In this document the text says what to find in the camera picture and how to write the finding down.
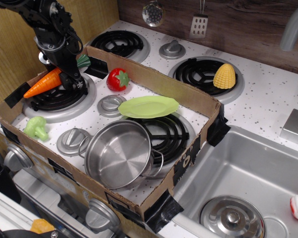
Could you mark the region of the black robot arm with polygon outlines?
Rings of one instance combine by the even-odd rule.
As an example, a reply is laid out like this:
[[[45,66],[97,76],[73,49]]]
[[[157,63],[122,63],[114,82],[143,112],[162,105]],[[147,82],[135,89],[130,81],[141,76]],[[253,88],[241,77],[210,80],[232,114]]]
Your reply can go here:
[[[71,27],[72,15],[56,0],[0,0],[0,8],[18,13],[35,32],[34,41],[54,69],[24,95],[30,98],[58,86],[67,91],[82,90],[76,57],[83,43]]]

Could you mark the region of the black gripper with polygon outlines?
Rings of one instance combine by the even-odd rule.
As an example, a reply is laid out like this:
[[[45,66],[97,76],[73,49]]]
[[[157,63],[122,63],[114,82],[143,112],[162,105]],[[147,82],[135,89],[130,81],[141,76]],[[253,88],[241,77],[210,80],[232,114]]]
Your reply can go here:
[[[79,37],[62,37],[58,42],[51,43],[40,41],[37,38],[37,47],[40,50],[39,61],[45,65],[48,72],[56,67],[62,71],[59,74],[63,87],[60,89],[61,94],[87,95],[86,82],[80,76],[76,61],[76,56],[83,50],[83,44]]]

